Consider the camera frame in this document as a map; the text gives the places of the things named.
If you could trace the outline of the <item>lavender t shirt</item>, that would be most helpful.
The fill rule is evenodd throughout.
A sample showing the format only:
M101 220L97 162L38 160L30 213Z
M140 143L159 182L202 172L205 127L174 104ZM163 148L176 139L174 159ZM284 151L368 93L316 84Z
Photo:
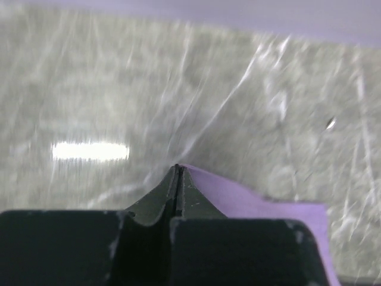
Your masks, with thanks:
M333 267L328 239L326 208L318 203L273 202L251 189L222 176L184 164L193 184L227 217L293 219L303 222L314 235L330 285L339 285Z

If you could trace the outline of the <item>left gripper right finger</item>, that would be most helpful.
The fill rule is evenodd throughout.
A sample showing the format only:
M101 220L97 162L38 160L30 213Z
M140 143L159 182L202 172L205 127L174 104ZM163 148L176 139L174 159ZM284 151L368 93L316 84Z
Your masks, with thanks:
M184 170L182 217L171 220L170 285L328 285L312 232L293 219L232 218Z

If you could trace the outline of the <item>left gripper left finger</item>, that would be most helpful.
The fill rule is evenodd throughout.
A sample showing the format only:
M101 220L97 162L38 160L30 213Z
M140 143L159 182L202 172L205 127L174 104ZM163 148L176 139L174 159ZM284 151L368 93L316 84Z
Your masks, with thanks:
M2 285L162 285L179 168L124 210L1 213Z

